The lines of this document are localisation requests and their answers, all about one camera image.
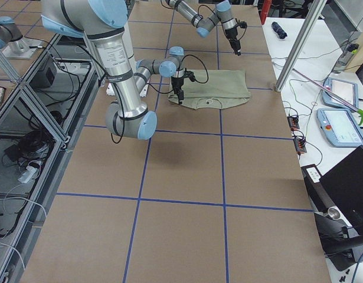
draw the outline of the olive green cloth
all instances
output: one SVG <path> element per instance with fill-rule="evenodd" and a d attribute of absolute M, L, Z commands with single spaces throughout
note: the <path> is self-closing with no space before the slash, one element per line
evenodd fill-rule
<path fill-rule="evenodd" d="M 206 81 L 205 70 L 192 71 L 198 81 Z M 206 84 L 192 83 L 185 79 L 182 106 L 193 109 L 225 109 L 246 103 L 251 98 L 244 70 L 208 70 L 208 73 L 209 81 Z M 168 95 L 168 100 L 178 103 L 177 95 L 173 92 Z"/>

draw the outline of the white table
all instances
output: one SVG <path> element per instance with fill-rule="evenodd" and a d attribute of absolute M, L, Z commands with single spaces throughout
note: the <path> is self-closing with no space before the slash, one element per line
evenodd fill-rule
<path fill-rule="evenodd" d="M 284 40 L 278 39 L 276 33 L 272 30 L 271 24 L 273 21 L 279 23 L 279 25 L 287 32 L 287 37 Z M 269 53 L 272 57 L 274 72 L 276 77 L 280 75 L 281 69 L 285 63 L 287 57 L 293 46 L 295 39 L 299 33 L 299 30 L 303 24 L 303 19 L 287 19 L 287 18 L 267 18 L 263 25 L 264 34 L 266 37 Z M 318 20 L 310 37 L 308 38 L 299 58 L 310 58 L 310 59 L 299 59 L 295 65 L 295 69 L 300 71 L 302 74 L 308 76 L 314 80 L 323 80 L 333 65 L 336 63 L 337 58 L 341 55 L 341 49 L 339 49 L 338 43 L 335 41 L 333 35 L 328 29 L 327 25 L 323 20 Z M 355 73 L 331 74 L 330 77 L 339 78 L 342 80 L 352 81 L 358 84 L 359 97 L 363 98 L 363 86 Z M 297 110 L 299 114 L 309 114 L 310 110 L 305 106 L 299 104 L 295 100 L 292 89 L 290 88 L 289 81 L 292 79 L 304 80 L 302 77 L 292 72 L 289 79 L 282 89 L 281 95 L 283 101 L 290 103 L 291 107 Z M 299 81 L 291 81 L 293 89 L 295 90 L 298 101 L 312 108 L 315 100 L 318 97 L 320 89 L 312 85 L 311 83 L 303 83 Z M 359 107 L 363 109 L 363 102 L 359 103 Z M 318 166 L 319 171 L 324 175 L 337 163 L 339 163 L 344 157 L 350 154 L 354 148 L 337 148 L 329 144 L 325 138 L 322 130 L 320 129 L 319 122 L 316 118 L 316 110 L 319 108 L 330 108 L 323 104 L 321 96 L 316 101 L 316 106 L 313 108 L 313 113 L 308 123 L 309 117 L 301 116 L 299 118 L 300 130 L 306 134 L 306 140 L 320 149 L 323 154 L 323 160 Z M 314 149 L 311 145 L 306 145 L 307 153 L 302 154 L 299 160 L 301 166 L 308 164 L 318 164 L 321 159 L 321 154 Z M 350 268 L 350 273 L 347 275 L 345 272 L 339 272 L 333 266 L 332 262 L 327 259 L 329 272 L 331 275 L 332 282 L 336 283 L 341 276 L 346 275 L 345 282 L 350 282 L 355 266 Z M 363 263 L 360 264 L 357 275 L 356 283 L 363 283 Z"/>

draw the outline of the label sticker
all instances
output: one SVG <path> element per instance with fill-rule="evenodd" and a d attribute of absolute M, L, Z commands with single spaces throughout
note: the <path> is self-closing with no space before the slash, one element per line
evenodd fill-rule
<path fill-rule="evenodd" d="M 306 171 L 310 175 L 310 177 L 314 183 L 320 182 L 321 176 L 315 167 L 307 168 Z"/>
<path fill-rule="evenodd" d="M 126 63 L 126 55 L 124 47 L 119 44 L 109 48 L 98 48 L 103 65 L 106 68 L 114 68 L 118 65 Z"/>

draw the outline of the white plug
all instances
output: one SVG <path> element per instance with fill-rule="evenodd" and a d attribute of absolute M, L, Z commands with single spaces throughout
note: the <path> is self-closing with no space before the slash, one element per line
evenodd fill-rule
<path fill-rule="evenodd" d="M 21 175 L 20 178 L 18 178 L 18 181 L 20 183 L 28 183 L 34 176 L 34 174 L 36 174 L 38 172 L 38 170 L 41 168 L 41 164 L 42 164 L 42 161 L 39 161 L 39 160 L 33 160 L 33 161 L 30 161 L 28 163 L 28 166 L 25 168 L 25 172 Z"/>

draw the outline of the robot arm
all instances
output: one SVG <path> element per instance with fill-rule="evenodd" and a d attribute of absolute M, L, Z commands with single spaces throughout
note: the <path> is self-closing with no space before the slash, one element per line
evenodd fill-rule
<path fill-rule="evenodd" d="M 41 16 L 47 29 L 84 37 L 96 47 L 96 60 L 104 67 L 117 98 L 106 114 L 110 132 L 138 139 L 151 138 L 156 129 L 156 114 L 148 111 L 139 93 L 152 74 L 172 76 L 181 67 L 184 52 L 171 53 L 162 61 L 143 60 L 134 74 L 122 40 L 127 22 L 125 0 L 42 0 Z"/>
<path fill-rule="evenodd" d="M 231 4 L 228 0 L 217 4 L 208 18 L 203 18 L 183 0 L 166 0 L 166 3 L 191 22 L 197 28 L 197 33 L 201 37 L 206 37 L 221 22 L 224 35 L 230 42 L 235 54 L 241 55 L 240 40 L 237 39 L 237 28 L 247 28 L 247 23 L 233 18 Z"/>
<path fill-rule="evenodd" d="M 10 17 L 0 17 L 0 49 L 7 44 L 16 54 L 27 52 L 30 48 L 14 20 Z"/>

